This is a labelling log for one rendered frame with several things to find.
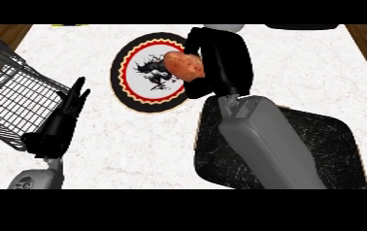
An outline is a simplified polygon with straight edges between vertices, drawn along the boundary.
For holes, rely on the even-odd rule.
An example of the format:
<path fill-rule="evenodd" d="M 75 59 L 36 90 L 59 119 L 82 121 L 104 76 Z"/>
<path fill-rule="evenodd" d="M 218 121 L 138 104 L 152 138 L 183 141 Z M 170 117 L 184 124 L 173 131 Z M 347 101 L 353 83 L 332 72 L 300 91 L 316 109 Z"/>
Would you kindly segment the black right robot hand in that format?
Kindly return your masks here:
<path fill-rule="evenodd" d="M 183 53 L 201 56 L 205 73 L 202 78 L 183 83 L 189 99 L 198 99 L 211 93 L 217 97 L 249 94 L 252 64 L 245 41 L 236 33 L 193 27 Z"/>

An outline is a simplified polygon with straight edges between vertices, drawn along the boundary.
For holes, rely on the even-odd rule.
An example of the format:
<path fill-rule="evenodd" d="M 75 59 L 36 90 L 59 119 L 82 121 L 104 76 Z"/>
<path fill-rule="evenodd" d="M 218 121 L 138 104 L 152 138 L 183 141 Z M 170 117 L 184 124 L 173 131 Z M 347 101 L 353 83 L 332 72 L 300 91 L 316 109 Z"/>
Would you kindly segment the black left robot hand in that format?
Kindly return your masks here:
<path fill-rule="evenodd" d="M 90 93 L 90 90 L 79 92 L 82 85 L 84 78 L 79 77 L 67 93 L 57 91 L 62 105 L 50 113 L 41 129 L 22 134 L 25 150 L 35 158 L 57 159 L 67 151 L 78 115 Z"/>

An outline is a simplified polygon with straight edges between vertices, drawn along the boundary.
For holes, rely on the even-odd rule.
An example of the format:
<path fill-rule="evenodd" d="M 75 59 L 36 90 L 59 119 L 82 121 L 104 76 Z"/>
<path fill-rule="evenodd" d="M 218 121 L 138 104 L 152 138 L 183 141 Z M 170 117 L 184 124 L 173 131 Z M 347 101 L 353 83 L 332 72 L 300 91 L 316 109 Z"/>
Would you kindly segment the orange sweet potato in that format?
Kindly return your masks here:
<path fill-rule="evenodd" d="M 162 65 L 168 73 L 186 83 L 205 76 L 202 60 L 193 54 L 170 51 L 162 57 Z"/>

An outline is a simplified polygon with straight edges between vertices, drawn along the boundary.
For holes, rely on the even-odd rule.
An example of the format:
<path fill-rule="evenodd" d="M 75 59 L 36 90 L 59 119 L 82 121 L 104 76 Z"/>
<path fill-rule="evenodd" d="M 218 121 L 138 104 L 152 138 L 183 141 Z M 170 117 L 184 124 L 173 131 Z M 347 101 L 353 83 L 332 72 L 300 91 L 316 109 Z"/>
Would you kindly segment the black rimmed decorated plate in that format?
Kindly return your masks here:
<path fill-rule="evenodd" d="M 181 51 L 184 39 L 173 33 L 144 34 L 131 40 L 115 55 L 110 87 L 121 104 L 134 112 L 170 111 L 186 100 L 183 82 L 165 71 L 162 56 Z"/>

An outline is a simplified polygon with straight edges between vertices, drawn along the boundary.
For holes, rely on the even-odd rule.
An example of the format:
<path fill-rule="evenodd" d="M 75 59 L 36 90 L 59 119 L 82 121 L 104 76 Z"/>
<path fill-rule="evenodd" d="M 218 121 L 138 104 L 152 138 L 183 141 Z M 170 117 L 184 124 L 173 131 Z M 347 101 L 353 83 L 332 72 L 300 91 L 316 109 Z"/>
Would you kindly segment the black marbled tray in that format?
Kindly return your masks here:
<path fill-rule="evenodd" d="M 353 135 L 335 118 L 279 106 L 315 159 L 316 172 L 328 189 L 367 189 L 367 179 Z M 208 182 L 235 189 L 261 189 L 251 169 L 220 133 L 217 99 L 205 99 L 201 112 L 193 165 Z"/>

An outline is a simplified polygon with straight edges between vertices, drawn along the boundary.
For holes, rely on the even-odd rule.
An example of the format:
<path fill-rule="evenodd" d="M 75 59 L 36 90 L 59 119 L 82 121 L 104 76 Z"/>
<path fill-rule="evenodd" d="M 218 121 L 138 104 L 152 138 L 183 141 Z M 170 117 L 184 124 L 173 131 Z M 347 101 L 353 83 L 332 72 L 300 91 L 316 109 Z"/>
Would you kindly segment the pale grey round object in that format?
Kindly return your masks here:
<path fill-rule="evenodd" d="M 244 28 L 244 24 L 205 24 L 205 28 L 238 33 Z"/>

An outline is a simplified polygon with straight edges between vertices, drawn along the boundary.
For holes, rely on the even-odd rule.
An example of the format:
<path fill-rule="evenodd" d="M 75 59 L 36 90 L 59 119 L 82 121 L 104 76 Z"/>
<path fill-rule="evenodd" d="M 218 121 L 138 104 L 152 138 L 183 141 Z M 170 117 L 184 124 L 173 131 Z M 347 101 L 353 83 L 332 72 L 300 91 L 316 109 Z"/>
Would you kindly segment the dark flat object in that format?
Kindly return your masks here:
<path fill-rule="evenodd" d="M 329 30 L 338 27 L 337 24 L 264 24 L 272 29 L 281 30 Z"/>

